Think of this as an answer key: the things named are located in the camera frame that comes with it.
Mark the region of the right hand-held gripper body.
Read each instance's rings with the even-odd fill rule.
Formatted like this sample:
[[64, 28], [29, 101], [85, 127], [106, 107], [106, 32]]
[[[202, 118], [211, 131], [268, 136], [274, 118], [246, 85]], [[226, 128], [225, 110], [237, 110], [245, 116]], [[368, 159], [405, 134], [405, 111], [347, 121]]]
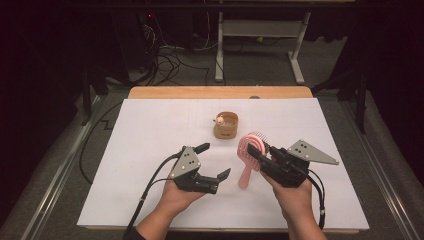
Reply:
[[309, 175], [311, 162], [329, 165], [338, 165], [339, 161], [304, 140], [298, 140], [291, 147], [285, 149], [283, 158], [273, 157], [259, 163], [260, 170], [277, 183], [287, 188], [299, 187]]

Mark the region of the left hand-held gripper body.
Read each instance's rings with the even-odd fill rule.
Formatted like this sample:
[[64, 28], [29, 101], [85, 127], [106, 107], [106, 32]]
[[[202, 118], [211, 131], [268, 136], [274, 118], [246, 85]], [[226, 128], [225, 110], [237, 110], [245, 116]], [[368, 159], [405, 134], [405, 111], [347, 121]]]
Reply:
[[177, 160], [172, 167], [169, 178], [180, 190], [215, 194], [219, 183], [216, 177], [202, 176], [199, 173], [201, 162], [199, 154], [193, 151], [194, 147], [185, 146], [177, 154]]

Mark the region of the pink hairbrush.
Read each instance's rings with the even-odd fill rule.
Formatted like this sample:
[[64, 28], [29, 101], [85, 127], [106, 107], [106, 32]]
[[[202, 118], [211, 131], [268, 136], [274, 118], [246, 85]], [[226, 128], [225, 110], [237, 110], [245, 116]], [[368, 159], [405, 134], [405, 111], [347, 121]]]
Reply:
[[252, 157], [247, 151], [247, 147], [249, 144], [256, 147], [262, 155], [266, 155], [269, 150], [267, 138], [264, 134], [260, 132], [250, 132], [249, 134], [243, 136], [240, 139], [237, 147], [237, 156], [245, 164], [243, 172], [238, 180], [238, 186], [241, 189], [246, 189], [248, 187], [251, 171], [258, 171], [260, 169], [260, 165], [257, 160]]

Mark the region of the person's left hand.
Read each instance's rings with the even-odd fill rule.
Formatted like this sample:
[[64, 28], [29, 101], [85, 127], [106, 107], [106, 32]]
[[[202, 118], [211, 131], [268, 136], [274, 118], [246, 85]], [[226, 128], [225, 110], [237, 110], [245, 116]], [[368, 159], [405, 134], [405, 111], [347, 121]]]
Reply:
[[180, 190], [172, 180], [167, 180], [157, 208], [166, 216], [174, 218], [203, 196], [204, 193]]

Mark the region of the person's right hand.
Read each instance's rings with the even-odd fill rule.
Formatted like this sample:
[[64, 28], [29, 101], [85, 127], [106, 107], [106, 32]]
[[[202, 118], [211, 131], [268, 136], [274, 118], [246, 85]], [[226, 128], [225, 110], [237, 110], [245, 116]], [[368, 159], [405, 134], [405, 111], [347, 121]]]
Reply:
[[265, 173], [262, 177], [272, 186], [286, 221], [293, 224], [315, 222], [312, 210], [312, 184], [305, 180], [297, 188], [283, 187]]

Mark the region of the black metal stand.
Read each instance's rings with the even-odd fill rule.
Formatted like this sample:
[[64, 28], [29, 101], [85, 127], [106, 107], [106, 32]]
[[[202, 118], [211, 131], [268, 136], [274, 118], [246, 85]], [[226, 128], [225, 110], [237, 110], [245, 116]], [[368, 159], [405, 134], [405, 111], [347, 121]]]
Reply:
[[97, 67], [91, 67], [87, 64], [82, 68], [82, 102], [84, 110], [84, 119], [82, 125], [85, 126], [92, 115], [91, 90], [99, 96], [107, 96], [109, 88], [106, 84], [106, 78]]
[[332, 74], [330, 78], [311, 88], [313, 94], [322, 90], [337, 89], [337, 99], [339, 101], [356, 102], [355, 123], [362, 134], [365, 134], [365, 110], [367, 79], [363, 68], [353, 66], [341, 73]]

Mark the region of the dark device with red light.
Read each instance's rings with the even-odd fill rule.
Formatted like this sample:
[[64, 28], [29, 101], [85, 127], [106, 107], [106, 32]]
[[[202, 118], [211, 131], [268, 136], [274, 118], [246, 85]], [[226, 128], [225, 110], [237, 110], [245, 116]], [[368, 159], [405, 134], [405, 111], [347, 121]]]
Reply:
[[150, 69], [153, 66], [153, 52], [147, 42], [139, 15], [133, 12], [117, 12], [112, 14], [112, 19], [126, 68]]

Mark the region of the metal floor rail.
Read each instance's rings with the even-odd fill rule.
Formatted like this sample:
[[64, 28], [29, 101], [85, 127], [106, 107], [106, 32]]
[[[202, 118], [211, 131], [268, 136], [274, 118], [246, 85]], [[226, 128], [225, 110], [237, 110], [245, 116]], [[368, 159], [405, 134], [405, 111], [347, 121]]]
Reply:
[[33, 217], [27, 225], [21, 240], [38, 240], [50, 215], [53, 211], [56, 202], [58, 201], [61, 192], [69, 178], [71, 170], [76, 163], [77, 154], [82, 149], [82, 143], [87, 139], [89, 131], [93, 127], [93, 120], [97, 116], [100, 108], [105, 101], [104, 97], [96, 96], [90, 104], [92, 115], [87, 122], [82, 125], [77, 135], [74, 137], [74, 142], [67, 152], [66, 157], [59, 165], [52, 181], [50, 182], [40, 204], [38, 205]]
[[353, 125], [353, 128], [355, 129], [356, 135], [358, 136], [362, 148], [366, 153], [367, 161], [370, 165], [373, 178], [379, 186], [380, 192], [382, 193], [391, 215], [394, 218], [404, 239], [424, 240], [424, 237], [419, 235], [418, 228], [412, 222], [412, 219], [406, 211], [404, 203], [401, 201], [401, 198], [396, 192], [394, 185], [391, 183], [388, 175], [384, 171], [383, 166], [380, 163], [380, 159], [377, 157], [371, 143], [368, 140], [368, 136], [360, 131], [350, 103], [341, 102], [340, 105], [350, 123]]

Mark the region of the white metal desk frame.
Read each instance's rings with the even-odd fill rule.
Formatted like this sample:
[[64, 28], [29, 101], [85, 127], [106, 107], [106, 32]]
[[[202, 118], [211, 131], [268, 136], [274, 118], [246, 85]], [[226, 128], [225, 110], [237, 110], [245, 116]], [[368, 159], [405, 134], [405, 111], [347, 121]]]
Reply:
[[295, 81], [304, 85], [305, 80], [298, 62], [298, 55], [306, 34], [311, 13], [306, 12], [302, 20], [272, 21], [272, 20], [225, 20], [223, 13], [218, 16], [218, 42], [215, 62], [215, 80], [224, 80], [224, 37], [265, 37], [265, 38], [295, 38], [294, 49], [287, 53]]

